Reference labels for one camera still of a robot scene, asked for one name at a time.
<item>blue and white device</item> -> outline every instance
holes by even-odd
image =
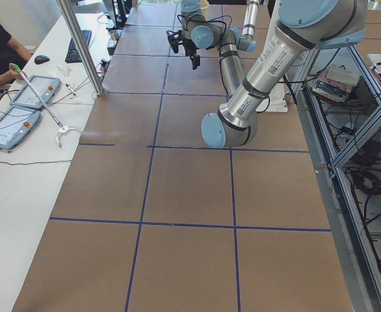
[[[40,111],[11,107],[0,117],[0,148],[11,150],[30,132],[40,118]]]
[[[30,83],[34,89],[41,95],[45,103],[55,95],[55,92],[60,86],[60,79],[54,77],[46,77],[33,75],[29,78]],[[10,102],[10,105],[17,107],[27,107],[30,109],[41,109],[42,103],[36,97],[34,92],[25,84],[23,88],[16,94]]]

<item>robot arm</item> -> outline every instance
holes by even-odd
[[[194,3],[197,0],[184,1]],[[202,137],[211,147],[241,146],[254,138],[257,132],[256,108],[268,98],[272,88],[302,52],[314,47],[333,49],[351,46],[364,37],[367,0],[281,0],[280,5],[278,2],[276,7],[279,8],[279,18],[275,25],[271,25],[275,29],[275,35],[242,80],[237,45],[244,49],[250,44],[240,44],[241,41],[236,35],[224,35],[214,30],[209,21],[205,21],[199,13],[200,7],[197,2],[190,8],[193,11],[188,12],[190,15],[201,16],[202,20],[196,24],[192,21],[190,28],[189,22],[185,24],[186,30],[190,29],[191,34],[188,36],[185,31],[184,37],[199,48],[218,46],[221,66],[225,57],[233,57],[229,59],[232,61],[227,61],[226,66],[222,67],[227,69],[223,76],[227,90],[231,86],[231,92],[228,90],[231,97],[227,103],[221,104],[216,112],[206,115],[202,120]],[[252,20],[247,18],[248,12],[254,15],[253,11],[247,8],[244,23]],[[196,33],[192,35],[197,28],[202,29],[200,27],[203,26],[207,26],[211,31],[206,29],[198,36]],[[254,30],[254,27],[248,26],[243,36],[252,37],[250,29]],[[201,39],[201,34],[208,34],[210,39],[205,42],[205,39]]]

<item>computer mouse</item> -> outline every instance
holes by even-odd
[[[46,55],[38,55],[37,57],[34,58],[34,63],[39,65],[39,64],[43,64],[44,62],[48,62],[50,60],[49,57],[47,57]]]

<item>keyboard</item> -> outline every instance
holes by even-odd
[[[89,29],[81,31],[84,36],[86,46],[89,46],[91,41],[92,31]],[[66,54],[65,62],[67,63],[79,63],[82,62],[81,56],[79,55],[78,50],[76,50],[75,42],[71,39],[68,47],[68,53]]]

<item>metal post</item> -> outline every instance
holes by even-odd
[[[101,79],[99,79],[94,62],[92,61],[91,54],[86,46],[85,39],[82,35],[81,28],[76,19],[75,13],[73,13],[71,2],[68,0],[56,0],[60,11],[68,25],[69,32],[75,42],[79,55],[81,56],[82,63],[84,64],[86,74],[88,75],[92,86],[97,94],[100,96],[103,92]]]

